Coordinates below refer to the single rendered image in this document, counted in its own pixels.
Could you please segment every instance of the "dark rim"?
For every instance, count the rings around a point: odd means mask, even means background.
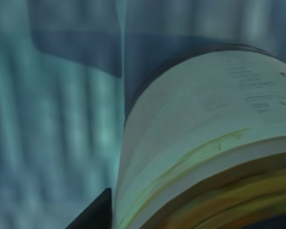
[[[270,56],[273,58],[277,58],[276,56],[272,55],[271,53],[264,51],[262,49],[252,47],[249,45],[244,45],[244,44],[238,44],[238,43],[221,43],[221,44],[209,44],[209,45],[204,45],[201,47],[195,47],[193,49],[187,50],[185,52],[182,52],[181,54],[173,57],[169,61],[164,62],[161,64],[150,76],[148,76],[144,82],[140,85],[136,93],[134,94],[133,98],[131,99],[130,106],[128,110],[125,112],[125,122],[124,125],[126,124],[126,121],[128,119],[129,113],[133,109],[135,103],[137,102],[138,98],[140,95],[144,92],[144,90],[155,80],[157,79],[160,75],[162,75],[164,72],[168,71],[170,68],[188,60],[196,56],[208,54],[211,52],[223,52],[223,51],[246,51],[246,52],[256,52],[260,53],[266,56]]]

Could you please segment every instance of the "barcode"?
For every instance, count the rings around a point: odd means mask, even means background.
[[[259,104],[251,104],[254,109],[262,108],[262,107],[270,107],[269,103],[259,103]]]

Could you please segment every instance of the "white label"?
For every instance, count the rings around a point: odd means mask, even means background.
[[[286,64],[258,53],[225,51],[171,68],[144,91],[128,117],[116,228],[126,228],[151,196],[184,173],[229,149],[282,136]]]

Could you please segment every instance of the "blurry background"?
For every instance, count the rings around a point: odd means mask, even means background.
[[[114,188],[125,30],[234,40],[286,62],[286,0],[0,0],[0,229],[65,228]]]

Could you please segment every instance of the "can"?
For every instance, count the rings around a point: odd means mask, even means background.
[[[210,228],[220,219],[231,228],[285,214],[286,63],[227,42],[153,53],[142,72],[125,61],[113,228]],[[238,215],[225,218],[232,208]]]

